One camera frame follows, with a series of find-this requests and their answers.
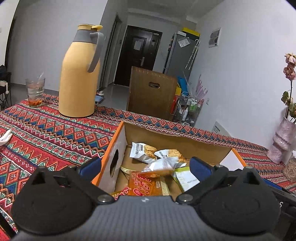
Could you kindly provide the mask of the gold cracker snack pack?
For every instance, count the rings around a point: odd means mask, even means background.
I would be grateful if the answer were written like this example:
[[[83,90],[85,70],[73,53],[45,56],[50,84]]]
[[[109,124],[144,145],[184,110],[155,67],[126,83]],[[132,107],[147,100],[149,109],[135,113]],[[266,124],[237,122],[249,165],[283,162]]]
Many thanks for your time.
[[[185,163],[186,159],[183,157],[183,155],[176,149],[164,149],[154,152],[154,155],[159,158],[165,158],[165,157],[174,157],[178,158],[178,162]]]

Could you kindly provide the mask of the grey refrigerator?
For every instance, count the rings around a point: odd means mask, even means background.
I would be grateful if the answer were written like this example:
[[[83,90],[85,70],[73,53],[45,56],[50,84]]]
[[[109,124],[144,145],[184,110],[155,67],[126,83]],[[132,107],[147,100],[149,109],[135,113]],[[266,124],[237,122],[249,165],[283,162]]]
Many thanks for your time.
[[[172,77],[189,78],[199,45],[199,34],[174,33],[169,44],[163,73]]]

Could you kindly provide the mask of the colourful patterned tablecloth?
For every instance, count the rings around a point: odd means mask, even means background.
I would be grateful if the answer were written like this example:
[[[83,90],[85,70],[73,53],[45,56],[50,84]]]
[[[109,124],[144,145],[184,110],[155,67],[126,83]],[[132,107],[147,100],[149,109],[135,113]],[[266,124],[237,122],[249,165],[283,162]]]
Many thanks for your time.
[[[11,240],[278,240],[280,204],[264,179],[275,169],[262,146],[179,123],[98,107],[86,118],[58,112],[57,97],[1,112],[1,228]],[[237,150],[243,169],[216,164],[206,180],[172,196],[119,196],[80,177],[101,160],[119,124]]]

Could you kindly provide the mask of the brown wooden chair back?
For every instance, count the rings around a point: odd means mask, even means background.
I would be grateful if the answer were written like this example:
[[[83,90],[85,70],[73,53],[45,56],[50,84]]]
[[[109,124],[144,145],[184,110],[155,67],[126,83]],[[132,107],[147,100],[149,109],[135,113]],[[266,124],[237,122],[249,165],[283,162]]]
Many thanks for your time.
[[[177,78],[133,66],[126,110],[168,120]]]

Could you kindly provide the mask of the green white snack pack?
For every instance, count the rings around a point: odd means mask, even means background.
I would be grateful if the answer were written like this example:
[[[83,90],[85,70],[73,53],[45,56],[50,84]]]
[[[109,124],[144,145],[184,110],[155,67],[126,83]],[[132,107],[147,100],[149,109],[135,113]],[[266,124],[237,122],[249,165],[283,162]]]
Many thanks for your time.
[[[182,192],[186,192],[200,183],[200,181],[191,173],[189,167],[176,168],[172,174],[172,178]]]

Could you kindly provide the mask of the glass cup with drink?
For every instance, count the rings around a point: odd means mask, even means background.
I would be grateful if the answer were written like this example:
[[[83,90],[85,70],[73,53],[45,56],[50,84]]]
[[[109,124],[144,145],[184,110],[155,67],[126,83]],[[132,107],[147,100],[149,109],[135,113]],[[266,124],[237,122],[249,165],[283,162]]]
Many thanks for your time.
[[[43,94],[45,90],[45,78],[37,80],[26,79],[26,88],[28,96],[28,105],[37,108],[43,103]]]

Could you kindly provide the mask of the pink textured vase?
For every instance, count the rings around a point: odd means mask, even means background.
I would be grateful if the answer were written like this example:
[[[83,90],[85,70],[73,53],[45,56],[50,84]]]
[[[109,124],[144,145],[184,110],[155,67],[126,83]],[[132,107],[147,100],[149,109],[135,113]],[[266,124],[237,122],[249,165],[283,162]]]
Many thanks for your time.
[[[273,136],[273,144],[267,151],[267,157],[274,163],[288,163],[292,154],[292,143],[295,140],[295,124],[283,118]]]

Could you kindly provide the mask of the white printed snack pack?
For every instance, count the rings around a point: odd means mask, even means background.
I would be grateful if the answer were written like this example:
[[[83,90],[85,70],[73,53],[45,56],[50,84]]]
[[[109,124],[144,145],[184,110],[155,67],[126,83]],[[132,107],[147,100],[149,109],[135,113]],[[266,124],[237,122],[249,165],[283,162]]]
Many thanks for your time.
[[[142,172],[174,171],[175,168],[186,166],[186,162],[179,161],[178,157],[165,157],[152,161]]]

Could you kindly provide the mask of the yellow thermos jug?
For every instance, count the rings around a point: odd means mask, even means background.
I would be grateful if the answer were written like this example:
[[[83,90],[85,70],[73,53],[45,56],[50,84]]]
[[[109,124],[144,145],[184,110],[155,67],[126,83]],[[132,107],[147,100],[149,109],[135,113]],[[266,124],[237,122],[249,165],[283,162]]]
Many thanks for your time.
[[[59,113],[64,116],[84,118],[94,113],[100,56],[104,46],[102,28],[102,25],[79,25],[64,56],[58,106]]]

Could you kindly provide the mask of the white wall panel box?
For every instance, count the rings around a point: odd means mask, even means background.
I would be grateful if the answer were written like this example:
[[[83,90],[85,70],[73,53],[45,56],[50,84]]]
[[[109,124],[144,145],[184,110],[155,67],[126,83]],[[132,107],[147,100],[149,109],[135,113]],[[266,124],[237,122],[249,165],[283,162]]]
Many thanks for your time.
[[[214,30],[211,33],[210,39],[209,39],[209,42],[208,42],[208,47],[209,48],[213,48],[213,47],[218,46],[220,33],[221,33],[221,28],[218,28],[218,29]]]

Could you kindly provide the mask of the orange striped biscuit pack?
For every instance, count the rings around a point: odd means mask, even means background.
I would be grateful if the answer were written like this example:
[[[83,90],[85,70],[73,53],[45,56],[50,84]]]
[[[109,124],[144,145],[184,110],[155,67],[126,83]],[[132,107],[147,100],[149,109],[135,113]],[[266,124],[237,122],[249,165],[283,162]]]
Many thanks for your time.
[[[119,196],[169,196],[170,192],[164,177],[146,178],[138,172],[128,175],[128,184],[111,196],[118,200]]]

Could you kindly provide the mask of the dried pink roses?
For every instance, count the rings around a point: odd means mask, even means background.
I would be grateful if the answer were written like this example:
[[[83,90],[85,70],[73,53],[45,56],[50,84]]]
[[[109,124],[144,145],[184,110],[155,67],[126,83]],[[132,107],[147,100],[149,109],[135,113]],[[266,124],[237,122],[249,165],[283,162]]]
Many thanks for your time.
[[[292,98],[293,82],[295,81],[295,54],[287,53],[285,54],[286,66],[283,69],[285,78],[290,82],[290,89],[284,91],[281,97],[281,101],[285,104],[285,118],[288,119],[288,116],[294,120],[295,123],[295,102]]]

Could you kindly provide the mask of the white cracker snack pack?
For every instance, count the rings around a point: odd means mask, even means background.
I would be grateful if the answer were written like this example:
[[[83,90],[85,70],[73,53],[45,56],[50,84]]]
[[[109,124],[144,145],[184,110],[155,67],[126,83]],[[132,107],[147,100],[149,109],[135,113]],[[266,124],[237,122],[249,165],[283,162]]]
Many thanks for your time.
[[[157,159],[154,154],[156,151],[157,149],[150,145],[132,142],[132,148],[129,157],[143,163],[150,164]]]

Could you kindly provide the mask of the yellow box on fridge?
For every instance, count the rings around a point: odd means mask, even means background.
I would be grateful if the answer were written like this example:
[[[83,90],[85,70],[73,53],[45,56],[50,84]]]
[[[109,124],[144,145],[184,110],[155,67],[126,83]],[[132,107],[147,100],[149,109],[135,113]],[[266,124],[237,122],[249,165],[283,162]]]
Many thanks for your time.
[[[182,32],[186,33],[187,35],[191,36],[192,38],[194,37],[200,37],[200,33],[195,31],[195,30],[191,30],[189,28],[182,28]]]

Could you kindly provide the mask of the black entrance door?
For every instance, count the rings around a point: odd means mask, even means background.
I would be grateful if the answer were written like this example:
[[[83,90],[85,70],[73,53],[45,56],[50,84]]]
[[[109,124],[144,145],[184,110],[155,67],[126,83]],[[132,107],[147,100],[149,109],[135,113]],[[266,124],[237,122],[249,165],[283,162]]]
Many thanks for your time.
[[[114,84],[130,85],[132,67],[152,70],[162,32],[128,25],[121,48]]]

